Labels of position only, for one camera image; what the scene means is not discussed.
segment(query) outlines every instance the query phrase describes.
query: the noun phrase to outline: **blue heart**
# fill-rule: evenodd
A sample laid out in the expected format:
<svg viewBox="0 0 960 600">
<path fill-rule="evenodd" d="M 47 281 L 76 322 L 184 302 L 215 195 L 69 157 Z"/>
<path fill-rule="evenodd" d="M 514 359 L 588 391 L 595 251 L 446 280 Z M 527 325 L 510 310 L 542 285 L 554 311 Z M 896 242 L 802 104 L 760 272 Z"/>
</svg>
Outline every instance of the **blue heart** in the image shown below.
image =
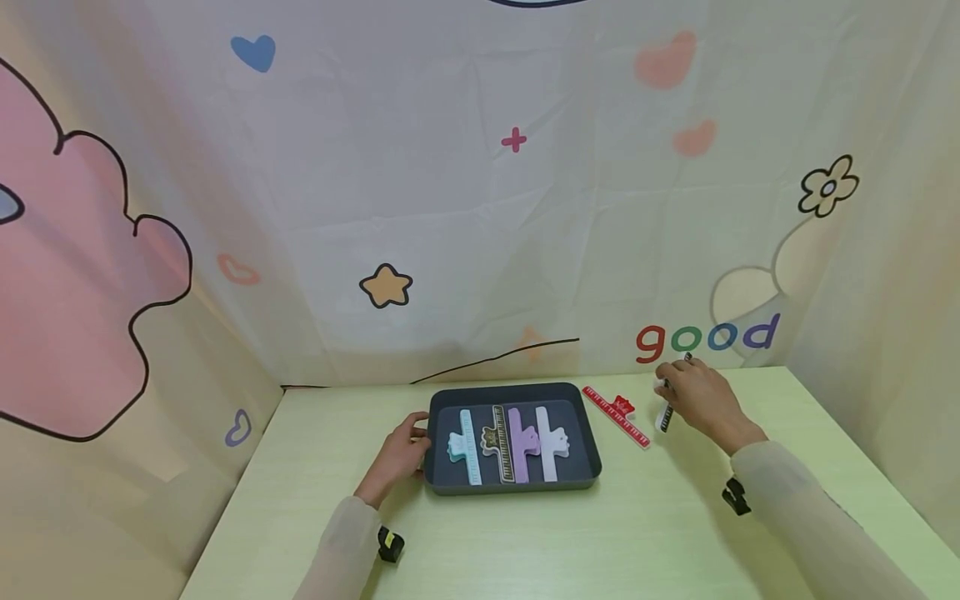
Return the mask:
<svg viewBox="0 0 960 600">
<path fill-rule="evenodd" d="M 15 221 L 23 214 L 23 203 L 7 186 L 0 183 L 0 225 Z"/>
<path fill-rule="evenodd" d="M 252 430 L 253 428 L 250 425 L 250 416 L 247 415 L 247 411 L 241 408 L 237 411 L 237 414 L 233 416 L 233 427 L 224 437 L 224 443 L 228 447 L 236 447 L 242 444 L 250 436 L 250 432 Z"/>
<path fill-rule="evenodd" d="M 238 36 L 230 40 L 230 48 L 233 48 L 233 54 L 237 55 L 238 59 L 254 71 L 266 73 L 274 64 L 276 43 L 270 36 L 260 36 L 256 41 Z"/>
</svg>

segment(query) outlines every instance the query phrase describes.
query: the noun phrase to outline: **pink plus sign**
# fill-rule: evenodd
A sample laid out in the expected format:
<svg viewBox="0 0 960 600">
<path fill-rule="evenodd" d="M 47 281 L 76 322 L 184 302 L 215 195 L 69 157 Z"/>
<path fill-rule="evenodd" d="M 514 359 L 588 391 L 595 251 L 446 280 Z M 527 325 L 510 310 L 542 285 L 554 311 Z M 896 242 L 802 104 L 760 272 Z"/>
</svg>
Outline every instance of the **pink plus sign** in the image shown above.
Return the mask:
<svg viewBox="0 0 960 600">
<path fill-rule="evenodd" d="M 527 136 L 520 135 L 520 128 L 514 127 L 514 134 L 510 137 L 504 137 L 500 140 L 501 146 L 513 146 L 514 154 L 520 152 L 520 144 L 526 143 Z"/>
</svg>

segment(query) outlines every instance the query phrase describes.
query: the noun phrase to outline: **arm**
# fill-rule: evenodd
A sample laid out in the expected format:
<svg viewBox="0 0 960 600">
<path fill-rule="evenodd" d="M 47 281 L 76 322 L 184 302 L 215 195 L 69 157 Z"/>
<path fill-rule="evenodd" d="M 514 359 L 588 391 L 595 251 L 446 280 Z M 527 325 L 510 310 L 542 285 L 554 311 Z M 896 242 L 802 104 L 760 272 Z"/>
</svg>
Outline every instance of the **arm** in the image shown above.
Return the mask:
<svg viewBox="0 0 960 600">
<path fill-rule="evenodd" d="M 326 524 L 313 563 L 294 600 L 356 600 L 376 560 L 380 530 L 377 511 L 394 484 L 419 474 L 430 440 L 415 424 L 427 418 L 413 413 L 387 436 L 353 496 L 345 498 Z"/>
<path fill-rule="evenodd" d="M 756 518 L 790 553 L 817 598 L 925 598 L 804 464 L 747 419 L 720 373 L 692 358 L 660 365 L 657 376 L 670 381 L 657 394 L 732 457 Z"/>
<path fill-rule="evenodd" d="M 786 547 L 817 598 L 926 598 L 786 448 L 750 444 L 731 464 L 756 518 Z"/>
<path fill-rule="evenodd" d="M 320 537 L 313 563 L 294 600 L 353 600 L 370 577 L 380 519 L 356 496 L 344 498 Z"/>
</svg>

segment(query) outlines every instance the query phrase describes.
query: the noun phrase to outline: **orange heart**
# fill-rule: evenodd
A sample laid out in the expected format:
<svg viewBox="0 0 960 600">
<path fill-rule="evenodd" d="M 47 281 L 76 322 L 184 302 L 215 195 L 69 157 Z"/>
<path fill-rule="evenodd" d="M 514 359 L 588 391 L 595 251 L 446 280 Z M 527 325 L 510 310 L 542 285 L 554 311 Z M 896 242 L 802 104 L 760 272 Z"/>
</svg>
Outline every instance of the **orange heart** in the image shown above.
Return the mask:
<svg viewBox="0 0 960 600">
<path fill-rule="evenodd" d="M 673 136 L 673 149 L 682 156 L 693 158 L 710 149 L 717 134 L 717 124 L 707 119 L 696 129 L 683 130 Z"/>
<path fill-rule="evenodd" d="M 217 255 L 217 264 L 220 265 L 220 272 L 230 283 L 256 285 L 260 282 L 260 273 L 229 254 Z"/>
<path fill-rule="evenodd" d="M 665 46 L 647 48 L 636 55 L 636 78 L 654 89 L 670 89 L 683 82 L 693 55 L 697 51 L 697 35 L 682 31 Z"/>
</svg>

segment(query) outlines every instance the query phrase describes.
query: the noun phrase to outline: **cartoon backdrop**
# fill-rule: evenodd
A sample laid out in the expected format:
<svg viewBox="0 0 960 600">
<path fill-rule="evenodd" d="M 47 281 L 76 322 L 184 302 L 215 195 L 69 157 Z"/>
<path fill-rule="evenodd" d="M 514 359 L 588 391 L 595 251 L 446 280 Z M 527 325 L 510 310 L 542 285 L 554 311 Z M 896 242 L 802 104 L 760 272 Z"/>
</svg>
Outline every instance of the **cartoon backdrop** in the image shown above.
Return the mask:
<svg viewBox="0 0 960 600">
<path fill-rule="evenodd" d="M 947 0 L 3 15 L 0 591 L 175 595 L 281 384 L 681 349 L 789 364 L 960 549 Z"/>
</svg>

